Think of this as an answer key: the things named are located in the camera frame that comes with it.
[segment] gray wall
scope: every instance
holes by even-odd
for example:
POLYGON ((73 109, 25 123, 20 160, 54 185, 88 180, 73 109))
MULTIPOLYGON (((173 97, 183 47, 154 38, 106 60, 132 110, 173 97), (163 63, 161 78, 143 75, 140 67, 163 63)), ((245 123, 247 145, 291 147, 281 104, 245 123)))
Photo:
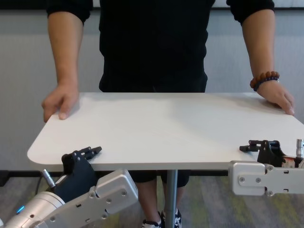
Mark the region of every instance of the gray wall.
MULTIPOLYGON (((296 97, 304 122, 304 11, 278 11, 276 70, 296 97)), ((97 92, 103 72, 98 12, 85 24, 80 90, 97 92)), ((208 92, 250 92, 251 71, 240 25, 229 11, 213 11, 209 24, 208 92)), ((44 12, 0 11, 0 170, 28 170, 27 149, 43 127, 43 98, 55 87, 55 68, 44 12)))

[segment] person's left hand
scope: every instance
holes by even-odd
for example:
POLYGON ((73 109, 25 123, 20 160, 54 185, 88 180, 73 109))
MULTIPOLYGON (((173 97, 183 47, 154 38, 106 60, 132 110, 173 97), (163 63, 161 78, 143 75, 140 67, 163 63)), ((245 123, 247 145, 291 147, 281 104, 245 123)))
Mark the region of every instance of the person's left hand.
POLYGON ((277 81, 262 83, 257 93, 267 101, 279 105, 288 115, 295 114, 294 97, 277 81))

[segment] cable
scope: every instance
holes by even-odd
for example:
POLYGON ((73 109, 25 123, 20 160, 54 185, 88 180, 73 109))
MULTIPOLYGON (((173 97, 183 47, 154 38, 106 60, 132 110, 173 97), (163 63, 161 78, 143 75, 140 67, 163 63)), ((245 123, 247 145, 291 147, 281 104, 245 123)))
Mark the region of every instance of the cable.
POLYGON ((40 183, 41 183, 41 180, 42 180, 42 176, 39 177, 39 180, 38 180, 38 183, 37 183, 37 187, 36 187, 36 190, 35 190, 35 195, 38 194, 39 185, 40 185, 40 183))

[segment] person's right hand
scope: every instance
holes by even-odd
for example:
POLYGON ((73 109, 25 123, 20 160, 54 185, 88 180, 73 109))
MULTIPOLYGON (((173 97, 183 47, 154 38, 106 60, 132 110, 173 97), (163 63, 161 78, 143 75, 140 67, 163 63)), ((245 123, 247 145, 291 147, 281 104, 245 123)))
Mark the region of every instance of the person's right hand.
POLYGON ((57 88, 42 102, 44 122, 47 122, 58 109, 60 109, 59 119, 66 119, 77 102, 78 97, 79 91, 77 85, 58 84, 57 88))

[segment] forearm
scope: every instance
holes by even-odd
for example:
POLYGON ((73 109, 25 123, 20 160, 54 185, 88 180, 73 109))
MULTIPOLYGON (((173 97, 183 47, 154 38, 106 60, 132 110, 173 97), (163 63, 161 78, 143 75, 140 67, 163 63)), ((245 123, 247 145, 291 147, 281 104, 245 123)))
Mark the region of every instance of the forearm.
POLYGON ((266 9, 250 15, 242 25, 254 77, 274 70, 275 14, 266 9))
POLYGON ((83 23, 69 12, 55 12, 48 17, 48 33, 53 50, 57 81, 78 84, 78 55, 83 23))

